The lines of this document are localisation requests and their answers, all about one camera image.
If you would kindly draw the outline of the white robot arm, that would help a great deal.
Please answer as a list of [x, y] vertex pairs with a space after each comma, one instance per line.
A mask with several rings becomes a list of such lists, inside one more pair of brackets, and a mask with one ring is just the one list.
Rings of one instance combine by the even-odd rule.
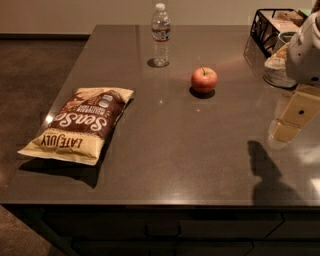
[[320, 12], [312, 13], [264, 66], [264, 78], [273, 79], [275, 86], [282, 87], [288, 80], [297, 84], [270, 126], [270, 137], [286, 143], [320, 113]]

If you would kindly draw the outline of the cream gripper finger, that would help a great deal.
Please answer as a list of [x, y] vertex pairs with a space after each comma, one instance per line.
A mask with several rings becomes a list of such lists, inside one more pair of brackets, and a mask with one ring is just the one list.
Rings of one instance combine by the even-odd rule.
[[269, 135], [273, 140], [280, 142], [292, 141], [300, 129], [290, 124], [282, 123], [279, 120], [273, 120], [269, 127]]

